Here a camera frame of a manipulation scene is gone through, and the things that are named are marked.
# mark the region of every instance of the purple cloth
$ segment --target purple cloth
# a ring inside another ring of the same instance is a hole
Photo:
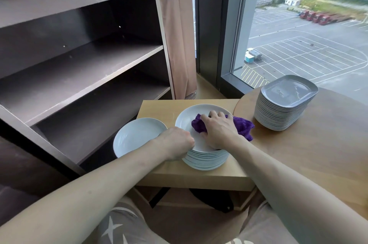
[[[238,134],[244,136],[248,141],[253,140],[250,131],[254,128],[254,124],[251,121],[234,116],[234,125],[238,130]],[[205,123],[200,119],[200,114],[192,121],[192,127],[196,132],[207,132]]]

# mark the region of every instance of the brown fabric bag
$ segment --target brown fabric bag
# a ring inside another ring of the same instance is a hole
[[[197,90],[192,0],[160,0],[175,99]]]

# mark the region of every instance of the stack of gray plates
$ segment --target stack of gray plates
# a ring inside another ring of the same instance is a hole
[[[297,75],[285,75],[262,87],[254,117],[266,128],[285,130],[303,113],[318,93],[311,81]]]
[[[197,104],[182,111],[176,119],[175,126],[190,132],[195,145],[182,160],[198,170],[213,170],[223,165],[229,156],[226,150],[217,150],[208,146],[203,137],[194,130],[191,123],[198,114],[208,115],[211,110],[231,115],[226,109],[213,104]]]

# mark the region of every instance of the forearm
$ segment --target forearm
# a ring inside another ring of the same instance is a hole
[[[368,221],[311,180],[239,137],[228,151],[299,243],[368,242]]]
[[[166,158],[150,141],[61,187],[0,227],[0,243],[80,244],[116,202]]]

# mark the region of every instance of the person's left hand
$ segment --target person's left hand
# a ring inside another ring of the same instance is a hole
[[[173,127],[153,139],[158,148],[165,152],[165,160],[177,160],[194,147],[194,138],[181,128]]]

